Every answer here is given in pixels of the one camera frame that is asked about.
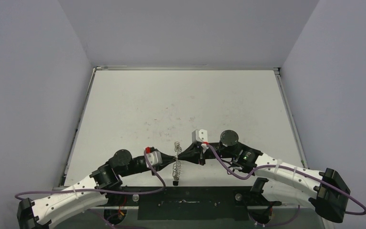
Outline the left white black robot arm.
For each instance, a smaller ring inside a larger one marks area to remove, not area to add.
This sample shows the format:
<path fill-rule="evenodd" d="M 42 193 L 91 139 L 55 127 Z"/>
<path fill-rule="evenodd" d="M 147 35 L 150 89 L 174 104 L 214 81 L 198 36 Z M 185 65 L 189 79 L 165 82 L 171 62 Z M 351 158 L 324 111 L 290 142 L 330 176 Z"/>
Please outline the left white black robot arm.
<path fill-rule="evenodd" d="M 118 150 L 105 164 L 98 167 L 81 181 L 60 191 L 48 191 L 47 197 L 32 200 L 15 197 L 20 200 L 17 220 L 21 229 L 49 229 L 64 220 L 82 213 L 92 207 L 108 203 L 111 195 L 150 195 L 165 189 L 166 183 L 158 174 L 169 164 L 177 160 L 158 151 L 156 148 L 145 148 L 143 155 L 133 157 L 126 150 Z M 122 177 L 151 171 L 162 183 L 162 187 L 151 191 L 124 191 Z"/>

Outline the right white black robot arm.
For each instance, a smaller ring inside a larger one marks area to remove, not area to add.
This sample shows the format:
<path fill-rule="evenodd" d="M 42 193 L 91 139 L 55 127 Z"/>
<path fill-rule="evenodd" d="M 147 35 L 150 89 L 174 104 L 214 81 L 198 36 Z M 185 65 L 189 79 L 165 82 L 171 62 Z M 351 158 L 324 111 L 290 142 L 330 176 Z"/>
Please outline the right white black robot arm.
<path fill-rule="evenodd" d="M 193 131 L 192 144 L 178 159 L 199 165 L 216 159 L 229 175 L 239 171 L 246 177 L 255 176 L 251 192 L 263 201 L 308 207 L 326 220 L 343 222 L 350 189 L 337 171 L 310 170 L 283 162 L 239 142 L 233 130 L 223 131 L 217 143 L 207 140 L 206 130 Z"/>

